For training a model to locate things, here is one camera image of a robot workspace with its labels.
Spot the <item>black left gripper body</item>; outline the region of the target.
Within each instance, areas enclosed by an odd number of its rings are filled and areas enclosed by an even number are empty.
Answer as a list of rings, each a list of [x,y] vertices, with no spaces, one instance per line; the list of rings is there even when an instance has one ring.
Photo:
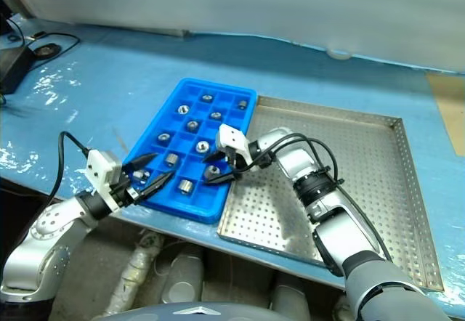
[[[119,208],[138,204],[141,195],[132,187],[131,179],[122,173],[119,180],[110,186],[110,196]]]

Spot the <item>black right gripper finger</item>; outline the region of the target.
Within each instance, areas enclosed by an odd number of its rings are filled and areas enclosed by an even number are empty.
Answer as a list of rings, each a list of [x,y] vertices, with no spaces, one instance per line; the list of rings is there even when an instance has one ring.
[[[227,161],[227,154],[221,150],[215,150],[203,158],[204,163],[213,163],[217,161]]]
[[[239,179],[238,172],[231,171],[222,174],[221,172],[213,172],[211,169],[207,169],[205,172],[205,183],[209,185],[228,184],[234,182],[237,179]]]

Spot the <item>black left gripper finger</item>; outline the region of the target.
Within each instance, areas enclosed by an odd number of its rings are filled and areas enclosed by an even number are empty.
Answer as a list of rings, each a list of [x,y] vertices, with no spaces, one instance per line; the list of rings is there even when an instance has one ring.
[[[135,200],[147,200],[158,191],[162,190],[171,178],[171,171],[159,174],[146,188],[137,192]]]
[[[158,153],[145,153],[139,155],[122,165],[121,171],[125,173],[125,175],[130,175],[131,173],[146,167],[146,165],[148,165],[157,155]]]

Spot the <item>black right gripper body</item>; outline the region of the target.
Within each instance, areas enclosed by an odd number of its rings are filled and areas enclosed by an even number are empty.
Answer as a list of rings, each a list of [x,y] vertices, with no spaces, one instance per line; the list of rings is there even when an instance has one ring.
[[[225,159],[235,176],[240,176],[240,170],[243,168],[243,156],[233,147],[225,148]]]

